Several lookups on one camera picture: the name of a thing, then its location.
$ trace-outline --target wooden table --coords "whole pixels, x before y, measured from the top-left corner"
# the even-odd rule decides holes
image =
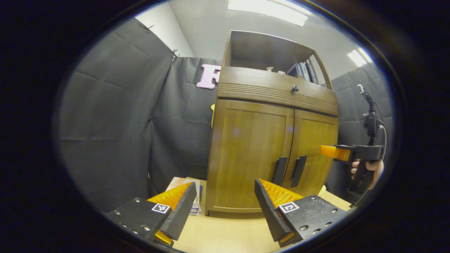
[[[201,180],[203,192],[206,192],[206,181]],[[342,210],[349,210],[350,203],[325,191],[318,194]],[[178,241],[173,248],[195,253],[247,253],[273,252],[279,250],[278,242],[270,235],[265,218],[258,219],[224,219],[207,217],[205,210],[205,194],[200,200],[202,215],[190,215]]]

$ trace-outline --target cabinet handle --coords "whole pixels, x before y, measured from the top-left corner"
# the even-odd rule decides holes
[[[287,157],[280,157],[277,160],[277,164],[275,165],[274,176],[272,177],[272,183],[276,185],[281,185],[284,176],[284,169],[286,168],[287,163],[288,163]]]
[[[294,172],[292,173],[292,177],[291,177],[291,181],[292,181],[291,187],[297,187],[298,182],[300,182],[300,178],[302,176],[303,169],[305,168],[305,163],[306,163],[306,156],[300,156],[295,161]]]

